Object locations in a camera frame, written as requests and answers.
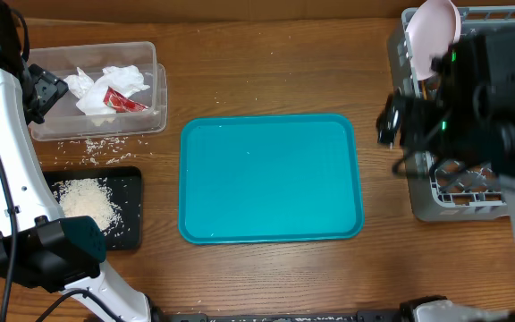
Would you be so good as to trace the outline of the clear plastic waste bin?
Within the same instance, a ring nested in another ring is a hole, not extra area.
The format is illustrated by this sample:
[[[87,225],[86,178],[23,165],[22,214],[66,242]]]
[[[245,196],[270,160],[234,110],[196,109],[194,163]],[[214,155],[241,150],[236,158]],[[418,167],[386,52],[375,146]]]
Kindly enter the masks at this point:
[[[162,131],[166,126],[168,99],[165,68],[156,60],[156,48],[147,41],[50,47],[30,51],[30,62],[64,79],[85,72],[93,81],[106,67],[135,66],[148,89],[130,96],[147,107],[141,112],[86,115],[77,106],[79,99],[67,92],[45,115],[42,124],[29,126],[33,139],[67,140]]]

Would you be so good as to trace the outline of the pile of white rice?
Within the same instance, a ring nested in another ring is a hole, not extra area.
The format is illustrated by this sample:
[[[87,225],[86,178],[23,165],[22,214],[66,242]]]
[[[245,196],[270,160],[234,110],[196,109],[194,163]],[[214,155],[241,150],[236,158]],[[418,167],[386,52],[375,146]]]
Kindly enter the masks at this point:
[[[111,201],[113,190],[103,178],[63,180],[51,190],[66,217],[89,216],[104,236],[122,224],[122,208]]]

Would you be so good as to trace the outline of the red sauce packet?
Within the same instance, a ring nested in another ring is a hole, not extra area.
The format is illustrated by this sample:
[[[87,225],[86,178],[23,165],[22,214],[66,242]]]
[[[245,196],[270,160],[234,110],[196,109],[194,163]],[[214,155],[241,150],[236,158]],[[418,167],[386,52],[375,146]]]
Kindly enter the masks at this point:
[[[148,109],[147,106],[126,98],[111,87],[107,88],[103,102],[107,107],[113,108],[116,113],[134,113]]]

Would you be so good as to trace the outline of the large white plate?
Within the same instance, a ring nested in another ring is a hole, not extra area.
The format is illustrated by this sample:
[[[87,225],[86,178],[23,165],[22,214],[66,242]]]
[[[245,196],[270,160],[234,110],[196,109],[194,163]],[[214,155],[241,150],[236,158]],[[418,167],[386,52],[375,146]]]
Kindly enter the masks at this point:
[[[461,19],[451,0],[426,0],[409,21],[406,32],[412,51],[411,66],[418,81],[433,77],[432,59],[444,55],[460,38]]]

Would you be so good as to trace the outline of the black rectangular tray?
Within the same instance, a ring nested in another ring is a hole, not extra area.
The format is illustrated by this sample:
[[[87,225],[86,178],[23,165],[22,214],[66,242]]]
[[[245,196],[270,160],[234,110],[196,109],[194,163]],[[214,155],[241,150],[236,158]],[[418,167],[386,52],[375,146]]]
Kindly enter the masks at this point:
[[[135,250],[142,242],[143,182],[141,171],[134,166],[106,167],[81,170],[49,171],[44,173],[47,185],[63,180],[103,178],[113,190],[111,201],[122,208],[122,224],[106,239],[108,250]]]

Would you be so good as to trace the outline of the scattered rice grains on table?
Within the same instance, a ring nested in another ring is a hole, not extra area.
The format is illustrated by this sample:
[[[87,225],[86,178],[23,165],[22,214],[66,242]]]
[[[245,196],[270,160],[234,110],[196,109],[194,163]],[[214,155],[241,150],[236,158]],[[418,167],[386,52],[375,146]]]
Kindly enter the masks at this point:
[[[56,149],[56,165],[60,164],[59,160],[65,165],[91,167],[131,165],[155,155],[143,135],[61,140],[56,143]]]

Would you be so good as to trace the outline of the white napkin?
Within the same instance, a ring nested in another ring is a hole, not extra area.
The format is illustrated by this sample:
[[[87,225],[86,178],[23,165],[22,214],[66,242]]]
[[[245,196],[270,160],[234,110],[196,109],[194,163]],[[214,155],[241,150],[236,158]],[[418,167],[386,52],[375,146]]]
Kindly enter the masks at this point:
[[[85,115],[117,114],[103,102],[108,87],[130,100],[134,94],[150,89],[135,65],[107,66],[102,70],[103,76],[97,80],[92,80],[81,68],[77,68],[77,72],[76,75],[67,76],[64,81],[79,100],[76,107]]]

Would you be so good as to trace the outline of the teal serving tray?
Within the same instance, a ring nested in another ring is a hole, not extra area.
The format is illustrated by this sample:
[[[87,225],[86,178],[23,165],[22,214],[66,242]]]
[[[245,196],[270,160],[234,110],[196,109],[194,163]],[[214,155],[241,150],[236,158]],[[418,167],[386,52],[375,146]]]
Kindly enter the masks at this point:
[[[349,239],[365,222],[340,114],[198,118],[181,133],[178,229],[193,244]]]

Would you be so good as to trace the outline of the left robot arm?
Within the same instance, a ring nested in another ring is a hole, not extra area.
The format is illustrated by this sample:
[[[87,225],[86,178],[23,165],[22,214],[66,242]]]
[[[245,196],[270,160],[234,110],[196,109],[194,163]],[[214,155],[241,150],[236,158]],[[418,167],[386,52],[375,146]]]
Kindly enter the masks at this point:
[[[67,217],[46,183],[28,127],[68,88],[29,55],[25,20],[0,1],[0,277],[73,298],[104,321],[159,321],[160,308],[108,263],[97,224]]]

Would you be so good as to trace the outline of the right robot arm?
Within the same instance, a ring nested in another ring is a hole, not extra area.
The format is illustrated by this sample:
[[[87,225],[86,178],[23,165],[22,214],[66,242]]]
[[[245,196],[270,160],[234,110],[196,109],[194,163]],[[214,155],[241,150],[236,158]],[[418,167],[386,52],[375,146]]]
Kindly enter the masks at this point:
[[[440,163],[489,164],[497,175],[515,241],[515,30],[461,38],[433,58],[435,98],[395,92],[376,119],[377,141]],[[514,311],[487,311],[433,296],[401,305],[408,321],[515,321]]]

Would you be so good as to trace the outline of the grey dishwasher rack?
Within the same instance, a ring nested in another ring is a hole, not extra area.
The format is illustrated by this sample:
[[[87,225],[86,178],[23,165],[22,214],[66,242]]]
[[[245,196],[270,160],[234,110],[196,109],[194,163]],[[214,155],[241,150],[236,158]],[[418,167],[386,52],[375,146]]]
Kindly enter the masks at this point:
[[[407,8],[401,22],[387,40],[393,87],[403,94],[432,98],[437,78],[421,80],[414,68],[409,23],[418,9]],[[463,38],[481,31],[515,29],[515,5],[468,6],[457,9],[458,31]],[[470,168],[455,181],[441,176],[456,171],[462,163],[447,161],[438,167],[436,177],[409,179],[409,197],[413,214],[427,222],[487,221],[508,215],[497,179],[488,165]]]

